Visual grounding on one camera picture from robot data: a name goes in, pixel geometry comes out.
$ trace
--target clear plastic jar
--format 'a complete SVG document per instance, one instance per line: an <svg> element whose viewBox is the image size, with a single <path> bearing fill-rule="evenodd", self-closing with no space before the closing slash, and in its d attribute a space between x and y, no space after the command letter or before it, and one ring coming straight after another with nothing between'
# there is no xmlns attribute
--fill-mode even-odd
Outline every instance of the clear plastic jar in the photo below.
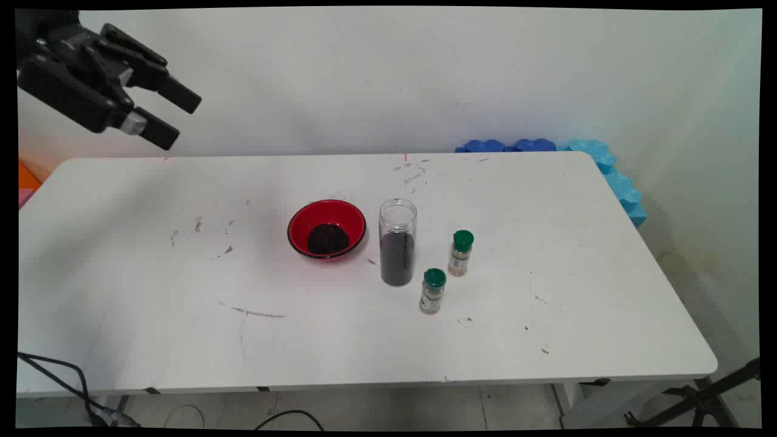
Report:
<svg viewBox="0 0 777 437"><path fill-rule="evenodd" d="M413 279L416 248L416 206L406 199L389 199L381 205L381 278L389 285L406 285Z"/></svg>
<svg viewBox="0 0 777 437"><path fill-rule="evenodd" d="M445 272L439 268L430 268L423 274L421 301L418 306L425 314L434 314L440 310L442 293L445 291Z"/></svg>
<svg viewBox="0 0 777 437"><path fill-rule="evenodd" d="M464 276L467 273L469 254L472 252L472 243L475 236L470 231L456 231L453 234L451 245L451 259L448 262L448 272L454 276Z"/></svg>

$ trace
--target spice jar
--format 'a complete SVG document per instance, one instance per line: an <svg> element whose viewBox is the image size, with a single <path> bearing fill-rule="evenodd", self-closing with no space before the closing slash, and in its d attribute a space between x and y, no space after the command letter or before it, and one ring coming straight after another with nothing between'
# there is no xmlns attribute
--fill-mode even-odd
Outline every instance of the spice jar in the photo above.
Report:
<svg viewBox="0 0 777 437"><path fill-rule="evenodd" d="M439 268L430 268L423 274L421 285L421 301L418 303L421 311L434 314L440 310L442 293L445 291L445 272Z"/></svg>
<svg viewBox="0 0 777 437"><path fill-rule="evenodd" d="M464 276L467 273L469 254L472 252L472 242L475 236L470 231L456 231L453 234L451 246L451 259L448 262L448 271L454 276Z"/></svg>

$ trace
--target jar of dark granules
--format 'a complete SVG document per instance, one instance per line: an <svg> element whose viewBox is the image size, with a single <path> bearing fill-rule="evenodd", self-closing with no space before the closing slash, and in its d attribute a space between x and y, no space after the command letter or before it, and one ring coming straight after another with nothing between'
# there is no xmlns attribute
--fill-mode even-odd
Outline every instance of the jar of dark granules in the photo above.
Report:
<svg viewBox="0 0 777 437"><path fill-rule="evenodd" d="M389 285L406 285L413 278L416 206L406 199L389 199L381 205L381 278Z"/></svg>

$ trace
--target black metal stand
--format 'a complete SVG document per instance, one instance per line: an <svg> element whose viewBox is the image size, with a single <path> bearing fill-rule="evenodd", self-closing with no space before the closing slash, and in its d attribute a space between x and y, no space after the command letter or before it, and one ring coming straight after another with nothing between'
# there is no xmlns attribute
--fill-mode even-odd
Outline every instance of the black metal stand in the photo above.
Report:
<svg viewBox="0 0 777 437"><path fill-rule="evenodd" d="M655 427L661 426L690 410L694 410L695 414L693 416L692 426L702 426L704 417L707 414L710 414L718 422L718 426L734 427L736 425L726 413L718 396L740 384L746 383L750 379L761 379L761 357L750 361L743 368L708 386L702 386L706 384L703 379L699 380L697 384L699 384L701 390L697 390L691 386L684 386L682 388L671 388L664 391L665 394L682 396L684 399L646 421L638 420L631 411L629 411L628 414L624 414L624 417L626 422L634 427Z"/></svg>

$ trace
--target black cable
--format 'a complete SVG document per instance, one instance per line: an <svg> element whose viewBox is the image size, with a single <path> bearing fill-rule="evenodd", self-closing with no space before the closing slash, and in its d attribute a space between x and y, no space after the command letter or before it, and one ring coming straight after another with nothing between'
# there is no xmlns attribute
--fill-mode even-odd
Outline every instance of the black cable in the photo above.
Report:
<svg viewBox="0 0 777 437"><path fill-rule="evenodd" d="M269 423L269 422L279 418L280 416L285 416L286 414L291 414L291 413L304 414L304 415L308 416L310 418L310 420L315 422L315 426L319 427L319 431L323 431L324 430L324 427L321 426L319 421L317 421L312 415L310 415L310 413L308 413L307 411L303 411L303 410L289 410L289 411L284 411L283 413L275 414L273 417L271 417L271 418L265 420L264 422L260 423L259 426L257 426L253 430L254 431L259 431L259 429L262 428L264 425L267 425L267 423Z"/></svg>
<svg viewBox="0 0 777 437"><path fill-rule="evenodd" d="M57 384L65 388L70 393L73 393L75 396L83 399L84 408L86 409L86 414L89 417L89 420L92 422L92 426L108 426L108 424L105 422L105 420L103 420L103 418L95 414L95 412L92 411L91 408L89 408L90 405L93 405L94 407L100 409L101 411L106 412L107 414L110 415L110 417L113 420L118 420L119 422L129 424L130 426L140 427L140 425L133 418L127 416L126 414L121 413L119 411L115 411L103 405L100 405L96 403L94 400L92 400L91 398L89 398L89 389L86 387L86 378L84 377L84 372L82 372L77 365L71 364L65 361L60 361L57 359L41 357L39 355L26 354L24 352L19 352L19 351L16 352L16 357L24 361L25 363L31 365L38 372L41 372L45 376L48 376L49 378L51 378L51 380L53 380L54 382L56 382ZM78 373L78 378L81 380L81 388L83 389L83 392L78 391L73 387L69 386L65 381L57 378L55 374L49 372L42 365L34 362L33 360L63 365L65 367L75 370Z"/></svg>
<svg viewBox="0 0 777 437"><path fill-rule="evenodd" d="M167 415L167 419L165 419L165 423L162 424L163 428L167 428L167 424L170 423L170 419L172 419L172 416L176 413L176 411L180 410L183 407L192 407L194 410L200 415L200 420L202 421L202 429L205 429L205 414L202 414L202 410L200 408L197 408L197 405L192 404L184 404L179 405L178 408L172 411L172 413Z"/></svg>
<svg viewBox="0 0 777 437"><path fill-rule="evenodd" d="M86 414L87 414L87 416L89 417L90 420L95 421L94 416L96 416L96 414L94 414L94 411L92 411L92 409L89 408L90 404L94 405L95 407L99 408L100 410L105 408L103 405L100 405L100 404L96 403L94 400L92 400L89 397L89 389L86 387L86 378L84 377L84 372L82 372L81 369L78 366L76 366L74 364L71 364L69 362L64 362L64 361L60 361L60 360L52 359L52 358L41 357L41 356L38 356L38 355L26 354L24 352L19 352L19 351L16 352L16 356L20 360L22 360L25 363L27 363L27 364L31 365L32 367L34 367L35 370L37 370L38 372L41 372L45 376L48 376L49 378L51 378L54 382L56 382L60 386L64 387L70 393L73 393L75 396L80 397L81 399L83 399L84 400L84 408L86 409ZM57 378L55 374L53 374L53 373L49 372L48 370L46 370L42 365L34 362L33 361L34 359L42 361L42 362L50 362L52 364L63 365L65 367L68 367L70 369L75 370L78 373L78 378L81 380L81 388L83 389L83 393L78 391L78 390L76 390L76 389L74 389L73 387L69 386L67 383L65 383L61 379Z"/></svg>

